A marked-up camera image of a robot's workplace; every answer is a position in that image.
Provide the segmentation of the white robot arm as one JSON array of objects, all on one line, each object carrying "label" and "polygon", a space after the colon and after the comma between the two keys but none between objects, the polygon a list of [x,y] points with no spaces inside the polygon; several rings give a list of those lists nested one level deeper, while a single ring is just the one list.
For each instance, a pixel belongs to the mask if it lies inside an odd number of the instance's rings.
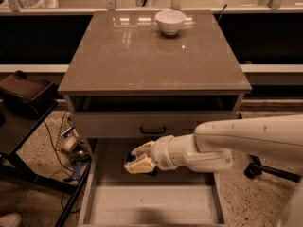
[{"label": "white robot arm", "polygon": [[232,166],[233,150],[302,167],[303,115],[205,122],[192,134],[163,136],[133,149],[124,167],[131,174],[179,166],[218,172]]}]

